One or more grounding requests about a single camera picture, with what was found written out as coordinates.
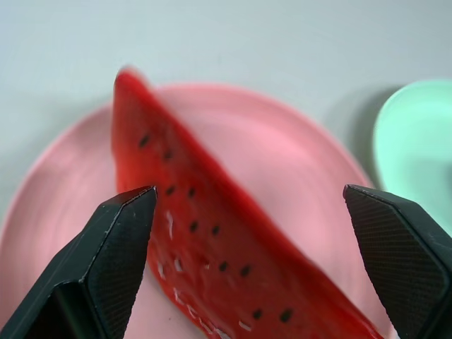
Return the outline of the pink plate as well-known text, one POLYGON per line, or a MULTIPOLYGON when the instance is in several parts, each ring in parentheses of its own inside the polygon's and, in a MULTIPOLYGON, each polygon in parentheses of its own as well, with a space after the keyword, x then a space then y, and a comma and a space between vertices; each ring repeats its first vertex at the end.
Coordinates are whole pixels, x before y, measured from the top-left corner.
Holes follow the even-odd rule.
MULTIPOLYGON (((249 90, 184 83, 157 94, 384 339, 393 339, 343 199, 346 184, 369 184, 354 158, 303 114, 249 90)), ((110 106, 88 115, 44 151, 19 188, 0 235, 0 328, 52 257, 115 195, 110 128, 110 106)))

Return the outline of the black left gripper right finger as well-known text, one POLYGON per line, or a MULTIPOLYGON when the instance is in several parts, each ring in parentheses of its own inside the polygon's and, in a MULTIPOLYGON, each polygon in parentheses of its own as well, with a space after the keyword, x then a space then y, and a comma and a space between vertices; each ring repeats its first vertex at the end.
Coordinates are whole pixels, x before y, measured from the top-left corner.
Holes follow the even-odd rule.
POLYGON ((417 203, 343 190, 364 267, 400 339, 452 339, 452 237, 417 203))

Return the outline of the red watermelon slice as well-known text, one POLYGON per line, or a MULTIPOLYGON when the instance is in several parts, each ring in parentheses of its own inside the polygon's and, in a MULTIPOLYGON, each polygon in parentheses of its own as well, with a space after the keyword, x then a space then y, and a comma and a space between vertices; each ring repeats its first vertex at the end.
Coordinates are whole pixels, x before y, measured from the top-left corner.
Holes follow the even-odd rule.
POLYGON ((119 192, 156 188, 148 264, 208 339, 383 339, 131 69, 112 153, 119 192))

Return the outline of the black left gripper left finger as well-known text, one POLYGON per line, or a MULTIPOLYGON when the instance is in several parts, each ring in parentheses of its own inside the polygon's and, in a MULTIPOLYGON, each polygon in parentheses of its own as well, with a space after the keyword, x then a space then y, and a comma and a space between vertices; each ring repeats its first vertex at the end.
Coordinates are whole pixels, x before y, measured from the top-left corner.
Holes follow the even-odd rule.
POLYGON ((0 339, 124 339, 156 202, 148 186, 101 203, 43 270, 0 339))

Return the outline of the mint green plate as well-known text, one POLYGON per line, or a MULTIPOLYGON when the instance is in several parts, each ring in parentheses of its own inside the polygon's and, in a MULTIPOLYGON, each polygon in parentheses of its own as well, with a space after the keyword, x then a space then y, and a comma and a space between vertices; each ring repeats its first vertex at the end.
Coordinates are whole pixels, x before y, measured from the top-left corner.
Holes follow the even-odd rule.
POLYGON ((372 148, 382 189, 452 222, 452 80, 418 81, 390 96, 372 148))

